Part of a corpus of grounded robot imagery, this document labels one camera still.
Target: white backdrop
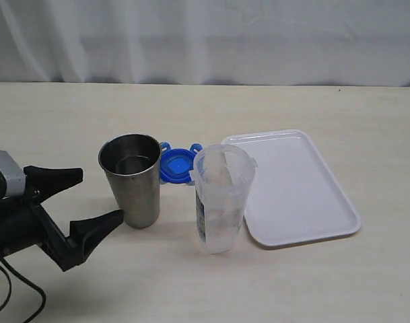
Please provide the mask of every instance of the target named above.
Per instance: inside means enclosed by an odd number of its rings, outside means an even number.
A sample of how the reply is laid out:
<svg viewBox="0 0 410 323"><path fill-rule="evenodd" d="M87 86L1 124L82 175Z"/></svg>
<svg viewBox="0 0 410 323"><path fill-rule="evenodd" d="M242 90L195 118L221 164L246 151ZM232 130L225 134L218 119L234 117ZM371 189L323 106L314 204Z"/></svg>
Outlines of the white backdrop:
<svg viewBox="0 0 410 323"><path fill-rule="evenodd" d="M0 80L410 86L410 0L0 0Z"/></svg>

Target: blue lid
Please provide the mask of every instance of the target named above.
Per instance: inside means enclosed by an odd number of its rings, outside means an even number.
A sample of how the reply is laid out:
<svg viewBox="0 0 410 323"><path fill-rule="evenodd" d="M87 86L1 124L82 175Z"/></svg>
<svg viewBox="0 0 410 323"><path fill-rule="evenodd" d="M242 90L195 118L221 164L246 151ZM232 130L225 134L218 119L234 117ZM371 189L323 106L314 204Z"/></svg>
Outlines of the blue lid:
<svg viewBox="0 0 410 323"><path fill-rule="evenodd" d="M190 170L197 152L202 150L198 143L191 145L190 150L172 149L169 143L160 143L162 159L160 162L160 178L164 182L182 184L191 182Z"/></svg>

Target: table surface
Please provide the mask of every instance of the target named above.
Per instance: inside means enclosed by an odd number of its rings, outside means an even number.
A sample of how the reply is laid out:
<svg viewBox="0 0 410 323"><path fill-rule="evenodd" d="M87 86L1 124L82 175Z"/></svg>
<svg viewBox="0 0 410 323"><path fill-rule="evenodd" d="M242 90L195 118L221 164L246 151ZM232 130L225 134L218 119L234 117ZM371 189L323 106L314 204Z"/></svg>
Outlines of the table surface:
<svg viewBox="0 0 410 323"><path fill-rule="evenodd" d="M410 88L0 83L0 149L21 166L82 167L45 209L68 223L116 209L97 153L138 132L175 147L301 129L362 218L341 240L264 250L245 225L227 254L200 251L191 186L163 185L158 221L120 226L66 273L37 247L8 257L48 295L35 322L410 322ZM0 322L39 296L17 279ZM7 283L0 273L0 303Z"/></svg>

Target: clear plastic pitcher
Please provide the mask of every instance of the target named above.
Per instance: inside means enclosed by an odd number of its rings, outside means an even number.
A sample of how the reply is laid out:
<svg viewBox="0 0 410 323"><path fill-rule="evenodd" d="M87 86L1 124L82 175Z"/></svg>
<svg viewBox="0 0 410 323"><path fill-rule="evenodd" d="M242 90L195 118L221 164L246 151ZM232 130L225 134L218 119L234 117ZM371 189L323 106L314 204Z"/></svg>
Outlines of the clear plastic pitcher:
<svg viewBox="0 0 410 323"><path fill-rule="evenodd" d="M208 146L196 155L190 175L196 186L197 229L210 253L233 248L256 166L233 145Z"/></svg>

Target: white plastic tray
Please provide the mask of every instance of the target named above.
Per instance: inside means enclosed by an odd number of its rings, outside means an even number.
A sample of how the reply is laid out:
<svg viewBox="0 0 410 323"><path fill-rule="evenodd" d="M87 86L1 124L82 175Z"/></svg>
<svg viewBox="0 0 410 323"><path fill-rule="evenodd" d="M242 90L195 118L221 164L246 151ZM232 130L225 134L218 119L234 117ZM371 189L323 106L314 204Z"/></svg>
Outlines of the white plastic tray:
<svg viewBox="0 0 410 323"><path fill-rule="evenodd" d="M360 216L306 133L252 133L223 143L243 148L258 164L245 220L260 244L312 242L360 229Z"/></svg>

